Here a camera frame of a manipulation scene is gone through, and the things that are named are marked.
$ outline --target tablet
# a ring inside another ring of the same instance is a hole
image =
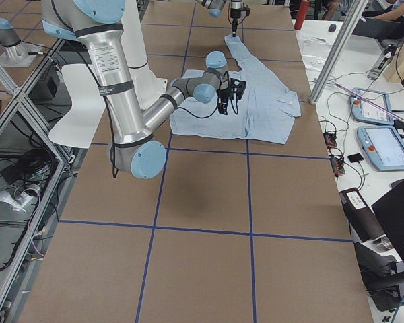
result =
[[[358,127],[358,139],[377,170],[404,170],[404,142],[394,127]]]
[[[381,106],[385,110],[391,112],[391,103],[389,102],[389,95],[385,92],[366,90],[355,87],[353,91],[365,99],[371,100],[373,103]],[[350,98],[351,113],[356,121],[371,123],[393,125],[393,118],[385,112],[373,107],[371,104],[359,99]]]

